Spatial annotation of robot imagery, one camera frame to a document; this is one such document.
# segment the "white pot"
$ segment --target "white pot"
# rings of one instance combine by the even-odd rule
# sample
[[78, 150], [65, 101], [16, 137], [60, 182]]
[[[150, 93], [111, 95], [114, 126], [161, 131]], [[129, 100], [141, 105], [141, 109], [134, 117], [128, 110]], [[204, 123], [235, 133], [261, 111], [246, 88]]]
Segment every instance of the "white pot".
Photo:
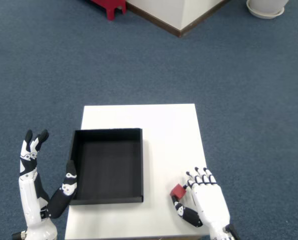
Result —
[[249, 0], [249, 7], [256, 13], [276, 15], [289, 0]]

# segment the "fingertip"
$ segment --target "fingertip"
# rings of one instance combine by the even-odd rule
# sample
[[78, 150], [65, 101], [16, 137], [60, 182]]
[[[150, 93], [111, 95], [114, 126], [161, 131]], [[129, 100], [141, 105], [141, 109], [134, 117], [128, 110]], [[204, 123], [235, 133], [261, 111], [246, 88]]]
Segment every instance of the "fingertip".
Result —
[[27, 142], [27, 144], [30, 142], [32, 137], [33, 137], [33, 131], [31, 129], [29, 129], [24, 137], [24, 140]]

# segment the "robotic hand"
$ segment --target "robotic hand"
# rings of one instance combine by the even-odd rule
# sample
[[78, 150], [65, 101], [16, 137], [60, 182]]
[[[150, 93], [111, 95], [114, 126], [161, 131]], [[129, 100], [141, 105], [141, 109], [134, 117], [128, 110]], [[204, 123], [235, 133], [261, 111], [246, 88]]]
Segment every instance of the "robotic hand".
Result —
[[44, 130], [30, 143], [33, 133], [28, 130], [22, 143], [19, 188], [27, 231], [13, 234], [13, 240], [56, 240], [57, 228], [50, 218], [60, 217], [76, 193], [77, 174], [72, 160], [67, 163], [62, 186], [51, 198], [43, 189], [37, 172], [37, 155], [48, 136]]
[[[178, 215], [195, 227], [207, 226], [211, 240], [240, 240], [234, 226], [230, 224], [228, 207], [215, 177], [207, 168], [201, 170], [196, 167], [195, 170], [195, 176], [186, 172], [189, 176], [187, 184], [183, 187], [179, 185], [178, 189], [175, 187], [171, 192]], [[197, 212], [179, 201], [187, 187], [191, 188]]]

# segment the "white table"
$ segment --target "white table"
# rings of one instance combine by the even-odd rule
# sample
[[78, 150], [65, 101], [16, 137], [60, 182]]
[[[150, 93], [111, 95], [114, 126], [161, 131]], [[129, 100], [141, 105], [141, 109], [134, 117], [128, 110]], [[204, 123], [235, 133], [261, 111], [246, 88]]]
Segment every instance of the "white table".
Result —
[[[71, 205], [66, 240], [207, 235], [181, 219], [169, 193], [206, 161], [194, 104], [85, 106], [81, 129], [143, 129], [144, 202]], [[190, 193], [182, 199], [194, 208]]]

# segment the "black tray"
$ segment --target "black tray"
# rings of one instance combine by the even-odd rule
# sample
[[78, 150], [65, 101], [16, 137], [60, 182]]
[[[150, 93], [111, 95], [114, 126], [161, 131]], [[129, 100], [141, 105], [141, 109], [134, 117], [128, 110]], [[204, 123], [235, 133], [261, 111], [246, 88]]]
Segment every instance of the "black tray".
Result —
[[144, 201], [142, 129], [76, 130], [70, 155], [77, 170], [71, 205]]

